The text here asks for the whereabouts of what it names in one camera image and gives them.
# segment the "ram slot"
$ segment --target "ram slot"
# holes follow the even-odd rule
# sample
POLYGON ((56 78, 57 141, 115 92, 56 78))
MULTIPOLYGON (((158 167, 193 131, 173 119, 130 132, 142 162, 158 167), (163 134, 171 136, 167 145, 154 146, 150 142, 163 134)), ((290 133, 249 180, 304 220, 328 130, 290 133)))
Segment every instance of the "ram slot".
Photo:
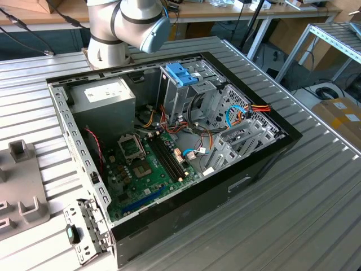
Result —
POLYGON ((161 139, 150 139, 148 144, 173 181, 178 181, 179 178, 183 179, 186 177, 183 169, 178 165, 172 154, 169 153, 161 139))

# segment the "slotted aluminum surface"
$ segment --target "slotted aluminum surface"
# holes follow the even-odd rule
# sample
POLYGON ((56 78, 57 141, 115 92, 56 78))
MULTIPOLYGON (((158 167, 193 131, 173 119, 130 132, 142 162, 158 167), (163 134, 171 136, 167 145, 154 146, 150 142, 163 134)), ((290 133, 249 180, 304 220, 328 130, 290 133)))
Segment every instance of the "slotted aluminum surface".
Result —
MULTIPOLYGON (((136 62, 210 51, 303 133, 258 183, 136 258, 124 270, 357 270, 361 264, 361 167, 346 147, 272 79, 216 37, 167 42, 136 62)), ((89 71, 81 53, 0 62, 0 148, 36 146, 49 222, 0 242, 2 270, 113 270, 101 255, 80 267, 61 210, 86 198, 44 79, 89 71)))
POLYGON ((314 24, 310 32, 361 64, 361 39, 348 24, 314 24))

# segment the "workbench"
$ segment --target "workbench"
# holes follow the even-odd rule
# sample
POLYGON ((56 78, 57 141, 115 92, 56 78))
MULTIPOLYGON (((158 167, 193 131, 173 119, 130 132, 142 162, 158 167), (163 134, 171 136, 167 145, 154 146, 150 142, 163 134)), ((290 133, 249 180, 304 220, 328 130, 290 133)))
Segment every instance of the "workbench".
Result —
MULTIPOLYGON (((5 7, 5 10, 17 18, 23 20, 28 24, 31 30, 57 30, 57 29, 73 29, 70 24, 67 24, 64 19, 57 13, 43 14, 34 11, 22 10, 19 8, 5 7)), ((59 6, 59 11, 65 15, 80 21, 85 27, 89 27, 89 15, 84 0, 64 0, 59 6)), ((295 8, 284 5, 272 5, 269 10, 264 10, 259 13, 258 19, 262 19, 262 24, 257 32, 254 42, 248 52, 248 58, 253 59, 259 44, 266 34, 268 26, 272 19, 281 18, 305 18, 305 17, 326 17, 326 22, 333 21, 336 15, 341 10, 331 3, 327 7, 318 8, 312 11, 298 11, 295 8)), ((214 7, 209 3, 189 3, 184 2, 180 5, 179 23, 195 23, 202 21, 235 21, 239 18, 240 9, 228 5, 227 7, 214 7)), ((250 9, 243 9, 240 20, 250 20, 254 11, 250 9)), ((176 21, 176 15, 169 13, 171 22, 176 21)), ((0 26, 8 32, 22 31, 12 25, 9 20, 0 14, 0 26)))
POLYGON ((319 39, 322 39, 349 57, 345 64, 332 77, 332 81, 335 81, 340 76, 340 74, 347 68, 352 60, 361 64, 361 39, 350 29, 347 23, 308 24, 305 31, 303 31, 302 36, 283 64, 280 72, 277 74, 275 79, 276 82, 280 82, 286 75, 287 70, 290 68, 292 62, 296 58, 296 55, 312 34, 316 37, 309 45, 304 56, 300 60, 300 65, 303 65, 304 61, 309 55, 308 52, 313 51, 315 44, 319 39))
MULTIPOLYGON (((361 265, 360 152, 227 41, 167 42, 136 63, 210 51, 303 137, 233 200, 138 256, 123 270, 357 270, 361 265)), ((110 253, 80 267, 62 209, 89 197, 76 173, 45 78, 89 71, 81 53, 0 62, 0 148, 35 144, 50 221, 0 242, 2 270, 115 270, 110 253)))

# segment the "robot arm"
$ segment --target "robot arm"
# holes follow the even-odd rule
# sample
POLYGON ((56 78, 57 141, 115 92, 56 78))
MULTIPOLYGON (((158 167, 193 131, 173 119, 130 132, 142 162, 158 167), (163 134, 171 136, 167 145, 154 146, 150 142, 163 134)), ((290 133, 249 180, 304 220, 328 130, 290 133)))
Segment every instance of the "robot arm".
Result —
POLYGON ((127 44, 146 53, 159 50, 170 32, 160 0, 88 0, 90 63, 98 68, 124 65, 127 44))

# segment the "white label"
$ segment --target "white label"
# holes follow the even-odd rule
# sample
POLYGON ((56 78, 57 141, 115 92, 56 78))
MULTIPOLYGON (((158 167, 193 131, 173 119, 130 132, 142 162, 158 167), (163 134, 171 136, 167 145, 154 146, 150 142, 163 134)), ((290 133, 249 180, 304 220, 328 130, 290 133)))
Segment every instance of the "white label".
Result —
POLYGON ((201 154, 205 154, 205 151, 206 151, 206 148, 200 148, 199 149, 199 153, 201 153, 201 154))
POLYGON ((199 74, 198 72, 195 72, 195 73, 191 73, 191 76, 197 77, 197 76, 201 76, 201 74, 199 74))
POLYGON ((210 167, 205 172, 203 172, 203 175, 207 176, 208 174, 211 174, 212 172, 214 172, 214 169, 212 167, 210 167))
POLYGON ((347 109, 343 103, 333 103, 338 109, 347 109))
POLYGON ((96 86, 94 88, 86 89, 84 94, 87 96, 89 102, 94 103, 99 100, 123 96, 123 99, 129 99, 129 92, 125 87, 119 83, 111 83, 103 86, 96 86))
POLYGON ((350 121, 360 121, 359 118, 354 114, 348 114, 346 117, 348 117, 350 121))

